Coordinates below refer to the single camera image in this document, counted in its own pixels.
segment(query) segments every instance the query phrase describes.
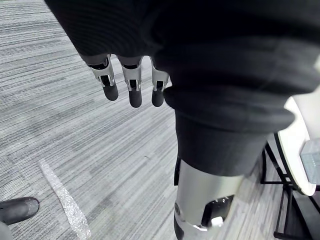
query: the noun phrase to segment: silver metal forearm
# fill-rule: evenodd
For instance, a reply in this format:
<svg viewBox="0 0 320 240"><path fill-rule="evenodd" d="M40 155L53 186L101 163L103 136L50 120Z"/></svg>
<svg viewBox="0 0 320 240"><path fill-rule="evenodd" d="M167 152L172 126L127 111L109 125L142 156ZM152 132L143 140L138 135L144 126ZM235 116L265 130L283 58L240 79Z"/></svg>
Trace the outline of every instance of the silver metal forearm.
<svg viewBox="0 0 320 240"><path fill-rule="evenodd" d="M229 213L243 176L217 176L179 162L178 190L174 204L178 240L214 237Z"/></svg>

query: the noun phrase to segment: plastic strip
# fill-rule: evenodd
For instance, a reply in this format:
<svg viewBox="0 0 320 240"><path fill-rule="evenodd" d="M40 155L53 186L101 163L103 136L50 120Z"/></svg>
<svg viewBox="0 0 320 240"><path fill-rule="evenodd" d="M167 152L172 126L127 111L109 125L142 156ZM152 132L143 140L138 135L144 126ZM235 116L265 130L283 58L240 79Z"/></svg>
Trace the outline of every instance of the plastic strip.
<svg viewBox="0 0 320 240"><path fill-rule="evenodd" d="M59 178L51 170L46 161L41 159L38 161L38 163L44 177L59 198L72 230L77 234L80 240L90 239L91 231L84 213L80 210L75 200L69 194Z"/></svg>

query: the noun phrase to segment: robotic finger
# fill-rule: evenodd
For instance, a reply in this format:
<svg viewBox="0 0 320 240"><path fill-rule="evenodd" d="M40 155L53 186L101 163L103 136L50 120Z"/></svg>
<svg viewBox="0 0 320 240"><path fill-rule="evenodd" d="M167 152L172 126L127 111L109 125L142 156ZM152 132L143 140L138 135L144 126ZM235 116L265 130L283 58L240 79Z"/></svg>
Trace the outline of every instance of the robotic finger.
<svg viewBox="0 0 320 240"><path fill-rule="evenodd" d="M142 56L117 56L122 67L124 81L129 91L129 101L132 107L138 108L142 104L141 95L141 61Z"/></svg>
<svg viewBox="0 0 320 240"><path fill-rule="evenodd" d="M104 63L98 65L88 65L95 78L101 83L104 95L110 101L115 101L118 96L118 88L115 81L115 74L110 60L110 54L105 58Z"/></svg>
<svg viewBox="0 0 320 240"><path fill-rule="evenodd" d="M160 107L164 103L164 90L169 81L169 74L165 71L160 71L155 67L155 63L151 59L152 65L152 104L155 107Z"/></svg>

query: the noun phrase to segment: black shoe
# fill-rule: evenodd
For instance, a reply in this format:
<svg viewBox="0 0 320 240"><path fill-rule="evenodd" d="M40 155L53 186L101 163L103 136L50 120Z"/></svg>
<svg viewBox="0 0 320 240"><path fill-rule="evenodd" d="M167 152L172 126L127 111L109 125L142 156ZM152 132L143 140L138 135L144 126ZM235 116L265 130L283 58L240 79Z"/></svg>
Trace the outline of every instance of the black shoe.
<svg viewBox="0 0 320 240"><path fill-rule="evenodd" d="M39 207L39 201L32 196L2 201L0 202L0 222L11 225L32 218Z"/></svg>

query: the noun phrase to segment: black fingertip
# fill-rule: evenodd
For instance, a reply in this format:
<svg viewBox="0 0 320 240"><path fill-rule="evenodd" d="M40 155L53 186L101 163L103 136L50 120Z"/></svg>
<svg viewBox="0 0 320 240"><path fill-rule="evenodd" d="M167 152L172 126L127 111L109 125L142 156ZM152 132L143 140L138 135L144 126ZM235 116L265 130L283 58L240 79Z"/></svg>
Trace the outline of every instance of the black fingertip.
<svg viewBox="0 0 320 240"><path fill-rule="evenodd" d="M132 107L140 107L142 104L141 91L137 91L137 89L132 88L132 90L129 91L129 101Z"/></svg>
<svg viewBox="0 0 320 240"><path fill-rule="evenodd" d="M110 101L115 101L117 100L119 93L118 93L118 88L117 85L114 84L113 86L105 86L103 87L104 95L106 96L107 99Z"/></svg>
<svg viewBox="0 0 320 240"><path fill-rule="evenodd" d="M161 89L157 89L157 91L152 91L152 104L155 107L160 107L164 103L164 94Z"/></svg>

